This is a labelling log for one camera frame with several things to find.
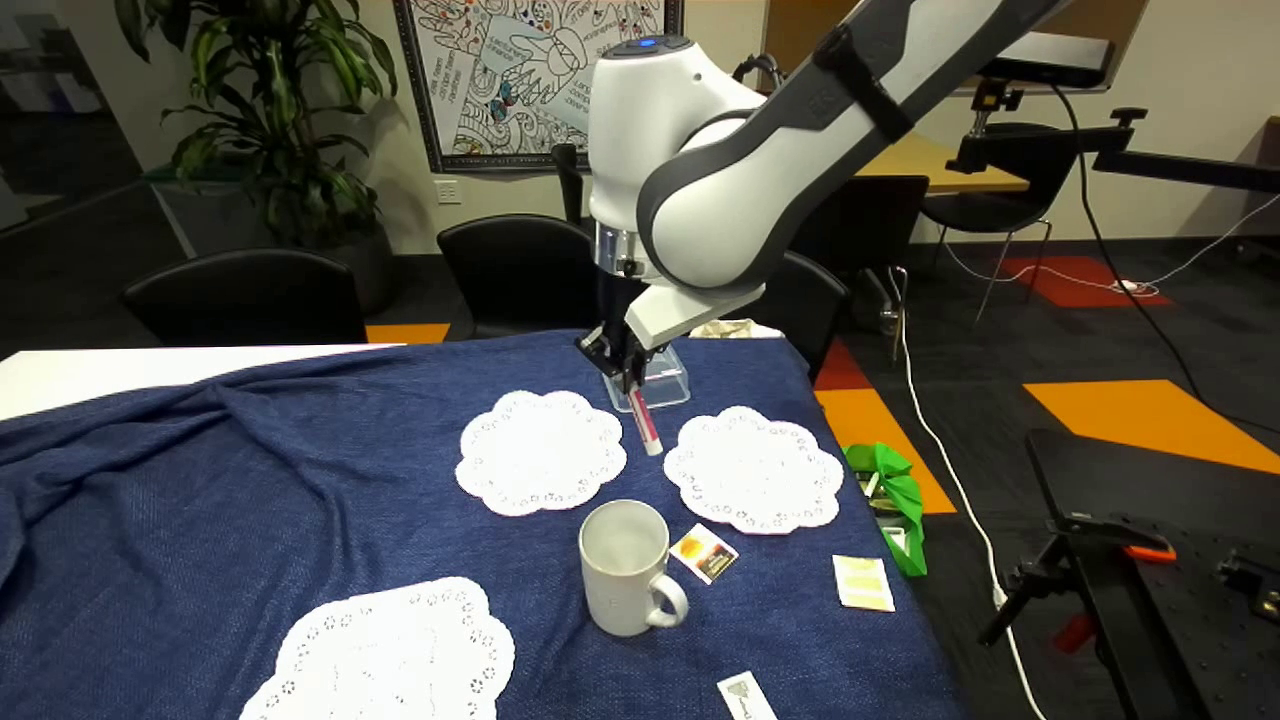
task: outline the framed picture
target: framed picture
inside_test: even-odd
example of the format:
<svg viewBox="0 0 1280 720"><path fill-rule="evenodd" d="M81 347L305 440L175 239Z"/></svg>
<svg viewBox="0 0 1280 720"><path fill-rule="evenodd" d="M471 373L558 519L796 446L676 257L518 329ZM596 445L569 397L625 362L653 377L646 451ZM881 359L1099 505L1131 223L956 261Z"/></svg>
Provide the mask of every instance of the framed picture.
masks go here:
<svg viewBox="0 0 1280 720"><path fill-rule="evenodd" d="M683 0L395 0L437 170L553 170L589 139L591 65L632 36L682 36Z"/></svg>

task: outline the green bag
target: green bag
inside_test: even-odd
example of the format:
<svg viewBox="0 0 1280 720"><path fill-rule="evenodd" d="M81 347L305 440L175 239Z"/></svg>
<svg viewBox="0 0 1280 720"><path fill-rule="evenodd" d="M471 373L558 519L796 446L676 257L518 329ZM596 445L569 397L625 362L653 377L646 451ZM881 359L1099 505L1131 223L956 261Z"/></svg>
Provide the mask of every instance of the green bag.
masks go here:
<svg viewBox="0 0 1280 720"><path fill-rule="evenodd" d="M860 476L893 563L903 576L929 576L925 499L912 462L887 445L849 445L846 462Z"/></svg>

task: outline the small card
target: small card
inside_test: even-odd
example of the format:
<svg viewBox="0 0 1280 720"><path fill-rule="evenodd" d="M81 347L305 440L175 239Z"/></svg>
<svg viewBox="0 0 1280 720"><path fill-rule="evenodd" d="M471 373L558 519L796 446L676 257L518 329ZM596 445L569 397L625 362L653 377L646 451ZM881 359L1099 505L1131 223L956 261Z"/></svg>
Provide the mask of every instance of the small card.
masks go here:
<svg viewBox="0 0 1280 720"><path fill-rule="evenodd" d="M676 543L671 557L693 569L693 576L701 576L703 582L716 582L732 563L737 563L737 549L724 543L716 531L710 531L703 524L693 524Z"/></svg>
<svg viewBox="0 0 1280 720"><path fill-rule="evenodd" d="M724 674L716 689L732 720L776 720L751 671Z"/></svg>
<svg viewBox="0 0 1280 720"><path fill-rule="evenodd" d="M846 608L896 611L881 557L833 557Z"/></svg>

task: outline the paper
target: paper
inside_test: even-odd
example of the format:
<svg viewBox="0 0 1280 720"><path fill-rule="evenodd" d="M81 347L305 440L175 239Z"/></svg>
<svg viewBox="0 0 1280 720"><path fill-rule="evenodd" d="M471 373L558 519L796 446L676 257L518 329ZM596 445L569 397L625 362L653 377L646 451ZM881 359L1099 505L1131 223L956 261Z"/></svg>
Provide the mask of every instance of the paper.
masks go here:
<svg viewBox="0 0 1280 720"><path fill-rule="evenodd" d="M625 426L582 391L508 391L462 437L455 482L495 516L589 505L630 462Z"/></svg>
<svg viewBox="0 0 1280 720"><path fill-rule="evenodd" d="M676 543L671 557L693 569L697 580L716 582L732 563L737 549L724 543L716 531L703 524L693 524Z"/></svg>
<svg viewBox="0 0 1280 720"><path fill-rule="evenodd" d="M241 720L494 720L518 641L469 576L349 595L301 615Z"/></svg>
<svg viewBox="0 0 1280 720"><path fill-rule="evenodd" d="M842 516L846 461L824 451L806 422L724 407L682 426L664 461L682 499L750 535L788 535Z"/></svg>
<svg viewBox="0 0 1280 720"><path fill-rule="evenodd" d="M881 557L833 557L846 608L896 611Z"/></svg>
<svg viewBox="0 0 1280 720"><path fill-rule="evenodd" d="M732 720L776 720L776 713L751 671L724 674L716 689L720 689Z"/></svg>
<svg viewBox="0 0 1280 720"><path fill-rule="evenodd" d="M697 339L773 339L783 333L741 317L741 319L703 319L688 334L697 334Z"/></svg>

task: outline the white paper doily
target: white paper doily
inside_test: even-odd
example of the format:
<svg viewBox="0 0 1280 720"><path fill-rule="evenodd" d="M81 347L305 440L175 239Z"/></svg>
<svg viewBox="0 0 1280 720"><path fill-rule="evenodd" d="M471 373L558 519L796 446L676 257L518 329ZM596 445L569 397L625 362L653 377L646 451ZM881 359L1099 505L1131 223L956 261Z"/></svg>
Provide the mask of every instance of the white paper doily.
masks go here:
<svg viewBox="0 0 1280 720"><path fill-rule="evenodd" d="M562 512L625 471L619 440L625 422L576 391L508 391L463 426L454 476L495 516Z"/></svg>
<svg viewBox="0 0 1280 720"><path fill-rule="evenodd" d="M751 535L788 535L842 516L846 462L817 446L807 426L751 407L688 419L664 471L697 516Z"/></svg>
<svg viewBox="0 0 1280 720"><path fill-rule="evenodd" d="M241 720L494 720L518 641L463 576L301 615Z"/></svg>

